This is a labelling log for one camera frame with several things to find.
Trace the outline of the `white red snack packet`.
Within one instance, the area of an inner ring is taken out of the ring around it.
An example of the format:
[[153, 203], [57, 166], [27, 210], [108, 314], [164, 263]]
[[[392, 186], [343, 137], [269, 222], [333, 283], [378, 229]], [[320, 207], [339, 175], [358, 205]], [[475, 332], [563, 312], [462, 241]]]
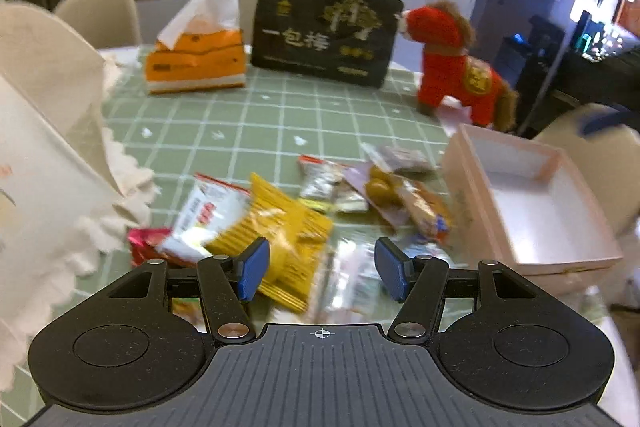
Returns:
[[206, 245], [238, 222], [248, 205], [245, 188], [195, 173], [191, 193], [157, 249], [175, 263], [196, 265], [210, 256]]

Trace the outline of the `yellow snack packet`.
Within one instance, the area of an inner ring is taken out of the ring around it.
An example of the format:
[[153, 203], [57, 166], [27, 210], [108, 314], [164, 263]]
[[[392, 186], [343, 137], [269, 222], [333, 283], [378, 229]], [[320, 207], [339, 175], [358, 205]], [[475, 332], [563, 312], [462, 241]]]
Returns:
[[254, 173], [250, 176], [250, 207], [240, 221], [205, 247], [213, 254], [235, 257], [254, 239], [270, 245], [270, 262], [259, 291], [294, 312], [307, 310], [333, 222], [284, 194]]

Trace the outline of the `red glossy snack packet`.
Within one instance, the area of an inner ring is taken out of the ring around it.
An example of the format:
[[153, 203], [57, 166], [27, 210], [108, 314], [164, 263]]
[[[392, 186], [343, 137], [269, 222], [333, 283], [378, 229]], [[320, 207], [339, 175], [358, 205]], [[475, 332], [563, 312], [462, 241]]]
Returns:
[[170, 228], [131, 229], [127, 239], [130, 246], [131, 264], [142, 265], [151, 259], [167, 259], [160, 244], [170, 234]]

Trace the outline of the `bread snack packet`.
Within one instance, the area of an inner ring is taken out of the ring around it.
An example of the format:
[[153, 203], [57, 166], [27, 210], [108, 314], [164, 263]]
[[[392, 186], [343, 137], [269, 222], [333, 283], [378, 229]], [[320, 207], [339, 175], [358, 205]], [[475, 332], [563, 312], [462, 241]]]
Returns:
[[396, 194], [419, 233], [439, 244], [446, 244], [452, 229], [451, 213], [439, 195], [422, 182], [400, 178]]

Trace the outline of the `green olives packet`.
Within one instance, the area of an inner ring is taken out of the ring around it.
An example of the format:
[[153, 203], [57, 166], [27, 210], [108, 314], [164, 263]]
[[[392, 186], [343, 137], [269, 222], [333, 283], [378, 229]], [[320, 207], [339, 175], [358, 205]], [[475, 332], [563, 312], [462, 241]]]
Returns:
[[378, 212], [392, 228], [408, 225], [410, 218], [404, 204], [396, 193], [392, 176], [376, 167], [372, 162], [360, 162], [347, 167], [346, 182]]

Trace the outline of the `pink open box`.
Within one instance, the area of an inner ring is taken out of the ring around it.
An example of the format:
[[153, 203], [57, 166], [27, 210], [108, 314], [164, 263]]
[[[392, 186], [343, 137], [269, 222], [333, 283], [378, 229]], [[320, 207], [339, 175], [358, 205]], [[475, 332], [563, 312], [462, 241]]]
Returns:
[[462, 124], [440, 172], [465, 254], [526, 277], [602, 271], [623, 255], [564, 150]]

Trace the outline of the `small candy packet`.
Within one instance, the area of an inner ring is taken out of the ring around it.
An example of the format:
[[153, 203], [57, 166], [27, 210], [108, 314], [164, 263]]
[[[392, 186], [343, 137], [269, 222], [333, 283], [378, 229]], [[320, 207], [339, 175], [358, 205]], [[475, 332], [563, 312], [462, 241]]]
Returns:
[[332, 202], [337, 187], [344, 180], [346, 166], [307, 155], [299, 156], [298, 165], [303, 173], [299, 197], [315, 202]]

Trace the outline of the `green checked tablecloth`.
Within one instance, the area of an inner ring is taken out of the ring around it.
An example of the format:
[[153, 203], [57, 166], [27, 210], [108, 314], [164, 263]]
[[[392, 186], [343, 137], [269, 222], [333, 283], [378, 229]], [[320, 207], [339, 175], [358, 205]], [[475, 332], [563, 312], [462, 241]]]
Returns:
[[154, 171], [152, 223], [170, 227], [194, 173], [247, 186], [261, 176], [296, 195], [300, 156], [361, 160], [368, 144], [394, 144], [439, 162], [450, 135], [468, 120], [455, 101], [434, 117], [416, 111], [416, 82], [394, 66], [383, 88], [371, 90], [250, 68], [243, 88], [149, 96], [142, 51], [116, 49], [125, 69], [103, 106], [107, 126], [126, 151]]

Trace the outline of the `cream canvas bag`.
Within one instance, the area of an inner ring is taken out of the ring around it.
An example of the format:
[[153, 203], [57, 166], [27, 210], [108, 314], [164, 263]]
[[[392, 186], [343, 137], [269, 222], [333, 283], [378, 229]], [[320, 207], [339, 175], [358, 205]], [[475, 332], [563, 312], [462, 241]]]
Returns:
[[154, 173], [102, 117], [122, 78], [57, 16], [1, 5], [1, 389], [77, 277], [151, 221]]

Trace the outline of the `red plush horse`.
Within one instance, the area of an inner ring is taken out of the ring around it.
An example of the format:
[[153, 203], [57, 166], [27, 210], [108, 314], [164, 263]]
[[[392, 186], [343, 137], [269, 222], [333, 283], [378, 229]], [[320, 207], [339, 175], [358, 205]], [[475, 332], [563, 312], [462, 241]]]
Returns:
[[509, 132], [515, 124], [518, 94], [488, 63], [470, 54], [475, 32], [448, 0], [439, 0], [401, 14], [398, 30], [421, 43], [422, 76], [416, 105], [431, 116], [451, 96], [470, 110], [477, 127]]

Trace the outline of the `beige chair right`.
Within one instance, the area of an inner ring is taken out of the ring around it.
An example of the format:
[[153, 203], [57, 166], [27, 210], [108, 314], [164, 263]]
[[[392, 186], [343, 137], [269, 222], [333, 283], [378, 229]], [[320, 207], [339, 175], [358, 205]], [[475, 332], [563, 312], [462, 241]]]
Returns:
[[639, 133], [622, 116], [620, 109], [587, 104], [555, 118], [534, 138], [567, 153], [615, 234], [639, 216]]

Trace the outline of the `beige chair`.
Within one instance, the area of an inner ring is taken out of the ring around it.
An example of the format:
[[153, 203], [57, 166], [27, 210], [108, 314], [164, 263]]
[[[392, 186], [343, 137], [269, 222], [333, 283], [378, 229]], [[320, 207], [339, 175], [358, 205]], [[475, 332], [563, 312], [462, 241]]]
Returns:
[[615, 234], [639, 216], [639, 133], [622, 116], [620, 109], [587, 104], [555, 118], [534, 138], [567, 153]]
[[142, 43], [134, 0], [61, 0], [53, 14], [96, 49]]

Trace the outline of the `orange tissue pack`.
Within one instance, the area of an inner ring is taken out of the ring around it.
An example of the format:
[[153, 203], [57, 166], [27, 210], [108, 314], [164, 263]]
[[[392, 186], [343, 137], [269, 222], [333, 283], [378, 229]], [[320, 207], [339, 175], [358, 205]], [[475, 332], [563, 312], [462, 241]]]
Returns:
[[186, 2], [144, 64], [151, 94], [239, 88], [245, 74], [239, 0]]

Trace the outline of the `black printed snack box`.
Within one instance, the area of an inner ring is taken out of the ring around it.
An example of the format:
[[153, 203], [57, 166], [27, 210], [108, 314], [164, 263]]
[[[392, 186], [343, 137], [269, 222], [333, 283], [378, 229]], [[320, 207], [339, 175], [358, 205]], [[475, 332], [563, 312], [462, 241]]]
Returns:
[[381, 88], [401, 0], [257, 0], [252, 65]]

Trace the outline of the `beige chair far left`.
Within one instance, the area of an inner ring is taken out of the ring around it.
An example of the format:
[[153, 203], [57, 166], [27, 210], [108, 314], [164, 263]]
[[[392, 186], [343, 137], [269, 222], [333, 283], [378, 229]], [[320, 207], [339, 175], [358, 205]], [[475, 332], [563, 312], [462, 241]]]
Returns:
[[142, 43], [134, 0], [61, 0], [53, 14], [96, 49]]

